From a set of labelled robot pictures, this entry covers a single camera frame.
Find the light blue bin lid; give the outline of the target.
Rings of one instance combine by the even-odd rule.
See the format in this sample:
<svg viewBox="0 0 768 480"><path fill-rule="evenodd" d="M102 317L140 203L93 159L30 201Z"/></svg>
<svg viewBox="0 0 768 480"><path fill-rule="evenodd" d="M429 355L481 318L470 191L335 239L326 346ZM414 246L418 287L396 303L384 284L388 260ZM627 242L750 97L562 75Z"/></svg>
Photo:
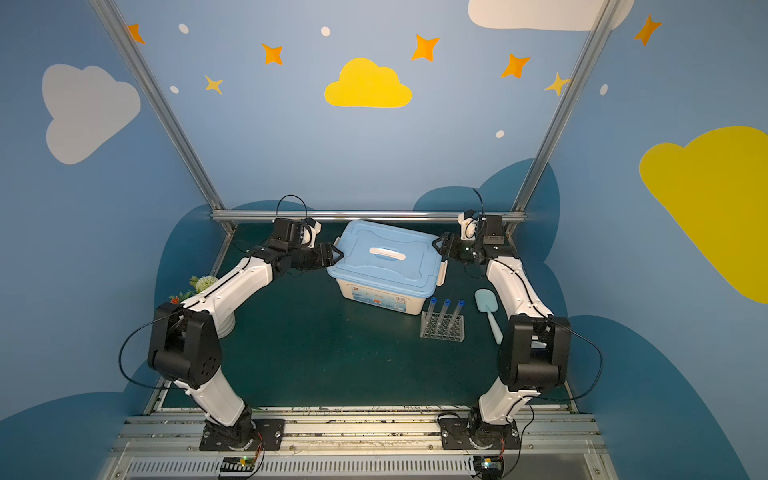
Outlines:
<svg viewBox="0 0 768 480"><path fill-rule="evenodd" d="M336 248L343 257L327 268L341 281L427 298L437 288L442 256L434 234L362 220L350 222Z"/></svg>

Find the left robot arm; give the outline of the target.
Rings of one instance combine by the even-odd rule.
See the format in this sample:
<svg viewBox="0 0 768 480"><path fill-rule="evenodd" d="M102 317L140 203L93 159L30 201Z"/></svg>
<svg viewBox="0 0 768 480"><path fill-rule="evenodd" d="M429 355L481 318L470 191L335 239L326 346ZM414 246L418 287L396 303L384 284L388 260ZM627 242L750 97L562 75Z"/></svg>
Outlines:
<svg viewBox="0 0 768 480"><path fill-rule="evenodd" d="M233 332L235 311L277 277L295 269L335 265L343 253L319 243L319 221L277 217L269 237L211 286L178 303L160 305L152 321L147 364L190 396L206 416L204 433L226 450L244 450L255 438L252 409L222 369L220 340Z"/></svg>

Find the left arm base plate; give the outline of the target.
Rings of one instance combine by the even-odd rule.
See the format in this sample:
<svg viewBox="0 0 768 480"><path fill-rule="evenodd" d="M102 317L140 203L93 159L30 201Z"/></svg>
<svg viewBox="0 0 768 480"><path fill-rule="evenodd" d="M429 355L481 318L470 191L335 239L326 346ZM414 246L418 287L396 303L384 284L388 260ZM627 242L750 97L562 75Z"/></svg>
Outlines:
<svg viewBox="0 0 768 480"><path fill-rule="evenodd" d="M199 444L200 451L250 452L280 449L285 421L282 419L243 418L233 426L206 420Z"/></svg>

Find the clear test tube rack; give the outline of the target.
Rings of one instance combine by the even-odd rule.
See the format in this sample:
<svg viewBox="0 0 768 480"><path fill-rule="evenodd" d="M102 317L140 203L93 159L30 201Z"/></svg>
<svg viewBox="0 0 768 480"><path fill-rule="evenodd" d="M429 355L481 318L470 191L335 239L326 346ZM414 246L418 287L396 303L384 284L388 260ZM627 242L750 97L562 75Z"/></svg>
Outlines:
<svg viewBox="0 0 768 480"><path fill-rule="evenodd" d="M420 337L424 339L463 342L465 339L464 316L440 316L438 313L421 313Z"/></svg>

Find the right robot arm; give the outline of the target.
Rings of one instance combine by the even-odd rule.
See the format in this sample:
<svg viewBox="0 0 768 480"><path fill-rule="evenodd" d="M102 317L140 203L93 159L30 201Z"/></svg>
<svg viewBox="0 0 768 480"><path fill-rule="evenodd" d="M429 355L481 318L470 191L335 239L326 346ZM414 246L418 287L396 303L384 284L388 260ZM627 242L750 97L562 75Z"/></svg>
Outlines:
<svg viewBox="0 0 768 480"><path fill-rule="evenodd" d="M457 234L433 242L443 259L485 268L485 277L501 301L508 323L500 330L497 378L478 400L468 429L475 436L506 432L528 402L565 383L571 340L586 338L565 317L547 308L528 280L522 260L509 244L499 215L467 210L458 216Z"/></svg>

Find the white plastic storage bin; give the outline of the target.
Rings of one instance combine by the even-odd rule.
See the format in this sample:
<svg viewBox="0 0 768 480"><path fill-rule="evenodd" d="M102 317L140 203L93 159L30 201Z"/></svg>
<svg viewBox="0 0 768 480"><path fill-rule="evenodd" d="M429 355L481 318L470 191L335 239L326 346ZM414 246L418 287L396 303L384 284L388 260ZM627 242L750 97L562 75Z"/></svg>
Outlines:
<svg viewBox="0 0 768 480"><path fill-rule="evenodd" d="M444 279L443 260L441 265L441 271L438 278L437 287L442 284ZM368 305L393 310L408 315L419 314L427 300L432 298L433 295L427 298L411 297L405 294L396 294L382 289L373 287L364 287L362 285L351 283L348 281L336 280L338 286L342 292L342 295L350 300L365 303Z"/></svg>

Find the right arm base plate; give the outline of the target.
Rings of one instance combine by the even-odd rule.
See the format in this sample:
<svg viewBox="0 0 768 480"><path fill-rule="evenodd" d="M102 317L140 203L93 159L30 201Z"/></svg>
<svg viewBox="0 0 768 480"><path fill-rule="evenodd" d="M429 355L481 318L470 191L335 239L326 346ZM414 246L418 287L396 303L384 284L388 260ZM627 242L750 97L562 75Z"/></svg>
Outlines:
<svg viewBox="0 0 768 480"><path fill-rule="evenodd" d="M515 422L492 425L480 419L439 416L437 424L444 450L502 450L521 445Z"/></svg>

